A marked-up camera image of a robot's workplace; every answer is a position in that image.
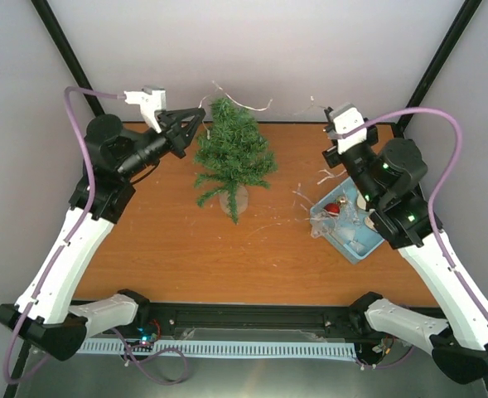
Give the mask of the clear battery box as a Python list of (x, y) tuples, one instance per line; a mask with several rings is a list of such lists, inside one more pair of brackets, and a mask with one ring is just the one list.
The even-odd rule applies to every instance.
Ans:
[(328, 211), (320, 211), (310, 216), (311, 237), (318, 238), (332, 233), (336, 227), (336, 218)]

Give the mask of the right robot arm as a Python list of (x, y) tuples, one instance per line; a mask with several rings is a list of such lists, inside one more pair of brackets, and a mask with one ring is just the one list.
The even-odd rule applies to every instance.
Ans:
[(444, 316), (431, 318), (368, 292), (350, 306), (350, 321), (360, 335), (393, 335), (429, 354), (451, 380), (468, 384), (488, 376), (488, 319), (471, 298), (476, 287), (455, 254), (444, 257), (447, 235), (439, 220), (430, 221), (428, 204), (415, 187), (427, 173), (414, 141), (389, 140), (379, 153), (376, 129), (353, 140), (336, 139), (334, 124), (325, 128), (333, 143), (323, 157), (329, 167), (343, 165), (370, 212), (376, 231), (406, 259), (436, 299)]

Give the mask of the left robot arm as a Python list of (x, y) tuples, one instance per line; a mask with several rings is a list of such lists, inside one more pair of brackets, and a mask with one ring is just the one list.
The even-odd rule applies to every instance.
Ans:
[(202, 108), (166, 110), (143, 133), (126, 129), (119, 117), (90, 121), (82, 148), (88, 154), (83, 176), (51, 252), (15, 304), (0, 305), (0, 323), (59, 361), (90, 337), (125, 326), (132, 333), (149, 328), (147, 298), (121, 289), (107, 299), (74, 305), (74, 292), (96, 250), (131, 201), (134, 183), (165, 155), (184, 158), (205, 117)]

